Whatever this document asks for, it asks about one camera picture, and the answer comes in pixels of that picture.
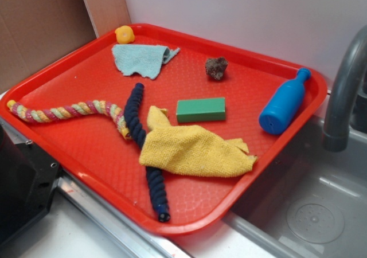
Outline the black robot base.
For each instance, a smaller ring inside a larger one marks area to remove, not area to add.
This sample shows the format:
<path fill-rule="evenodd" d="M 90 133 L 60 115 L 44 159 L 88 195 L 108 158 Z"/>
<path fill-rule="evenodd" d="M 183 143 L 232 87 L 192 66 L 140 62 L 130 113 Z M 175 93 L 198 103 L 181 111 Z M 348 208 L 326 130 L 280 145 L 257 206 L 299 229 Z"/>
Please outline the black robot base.
<path fill-rule="evenodd" d="M 1 128 L 1 247 L 49 213 L 60 172 L 39 145 L 15 144 Z"/>

